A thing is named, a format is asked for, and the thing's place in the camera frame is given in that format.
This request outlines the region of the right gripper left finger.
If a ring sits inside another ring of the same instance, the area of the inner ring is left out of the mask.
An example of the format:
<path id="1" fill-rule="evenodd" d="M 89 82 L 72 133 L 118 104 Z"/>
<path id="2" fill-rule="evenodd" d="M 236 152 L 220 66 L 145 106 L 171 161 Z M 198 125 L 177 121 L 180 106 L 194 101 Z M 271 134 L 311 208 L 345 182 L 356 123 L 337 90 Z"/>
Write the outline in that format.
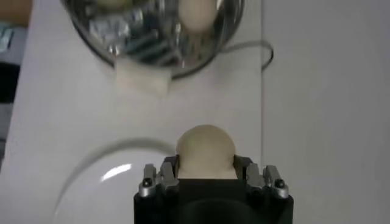
<path id="1" fill-rule="evenodd" d="M 157 194 L 174 195 L 179 190 L 179 156 L 168 156 L 157 172 L 153 164 L 147 164 L 143 170 L 143 179 L 138 187 L 138 195 L 143 198 Z"/>

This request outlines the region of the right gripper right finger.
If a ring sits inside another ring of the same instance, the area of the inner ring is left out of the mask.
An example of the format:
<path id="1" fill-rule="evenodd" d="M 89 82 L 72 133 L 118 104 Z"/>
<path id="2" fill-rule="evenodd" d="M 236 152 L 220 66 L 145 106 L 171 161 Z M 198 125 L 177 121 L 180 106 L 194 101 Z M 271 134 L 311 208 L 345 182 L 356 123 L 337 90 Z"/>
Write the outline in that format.
<path id="1" fill-rule="evenodd" d="M 233 166 L 238 179 L 243 180 L 250 193 L 270 194 L 275 198 L 288 198 L 289 188 L 281 178 L 276 166 L 268 165 L 261 168 L 250 158 L 234 156 Z"/>

